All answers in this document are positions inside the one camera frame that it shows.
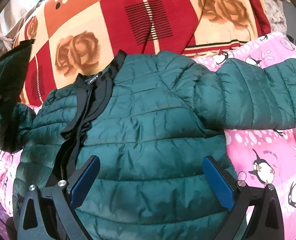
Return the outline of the dark green puffer jacket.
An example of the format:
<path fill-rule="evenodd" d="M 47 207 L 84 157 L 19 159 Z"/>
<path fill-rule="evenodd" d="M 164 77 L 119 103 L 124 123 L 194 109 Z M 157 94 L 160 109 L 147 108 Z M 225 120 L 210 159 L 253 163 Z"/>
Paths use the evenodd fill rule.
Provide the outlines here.
<path fill-rule="evenodd" d="M 296 59 L 265 69 L 228 59 L 213 72 L 168 51 L 120 51 L 52 90 L 39 112 L 18 101 L 0 110 L 0 148 L 21 152 L 12 217 L 30 185 L 54 185 L 96 155 L 98 178 L 76 212 L 94 239 L 210 239 L 227 211 L 203 158 L 234 174 L 225 130 L 295 127 Z"/>

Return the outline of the pink penguin quilt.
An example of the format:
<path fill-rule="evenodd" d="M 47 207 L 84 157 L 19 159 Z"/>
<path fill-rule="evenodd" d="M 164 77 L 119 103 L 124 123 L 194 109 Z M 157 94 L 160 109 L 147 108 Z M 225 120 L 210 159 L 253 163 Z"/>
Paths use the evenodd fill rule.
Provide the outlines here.
<path fill-rule="evenodd" d="M 296 59 L 296 46 L 279 33 L 271 33 L 227 53 L 194 59 L 211 71 L 228 59 L 237 59 L 265 69 L 288 59 Z M 283 211 L 286 239 L 296 238 L 296 127 L 290 129 L 227 129 L 226 151 L 234 168 L 233 176 L 248 185 L 276 187 Z M 12 217 L 12 190 L 21 152 L 0 148 L 0 203 Z"/>

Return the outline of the red cream rose blanket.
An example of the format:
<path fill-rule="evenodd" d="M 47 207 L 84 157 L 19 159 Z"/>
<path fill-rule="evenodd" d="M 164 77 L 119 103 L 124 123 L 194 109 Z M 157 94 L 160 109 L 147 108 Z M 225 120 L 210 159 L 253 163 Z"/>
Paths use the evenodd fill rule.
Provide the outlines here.
<path fill-rule="evenodd" d="M 34 40 L 20 102 L 40 106 L 118 51 L 188 57 L 228 51 L 270 33 L 263 0 L 44 0 L 16 42 Z"/>

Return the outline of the floral white bedsheet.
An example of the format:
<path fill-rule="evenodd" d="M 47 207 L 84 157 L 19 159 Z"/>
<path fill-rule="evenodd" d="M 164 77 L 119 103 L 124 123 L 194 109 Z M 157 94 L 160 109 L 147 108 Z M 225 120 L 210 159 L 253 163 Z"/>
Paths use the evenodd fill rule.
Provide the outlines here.
<path fill-rule="evenodd" d="M 283 9 L 283 2 L 290 0 L 262 0 L 264 2 L 266 16 L 271 25 L 271 31 L 279 31 L 286 35 L 287 23 Z"/>

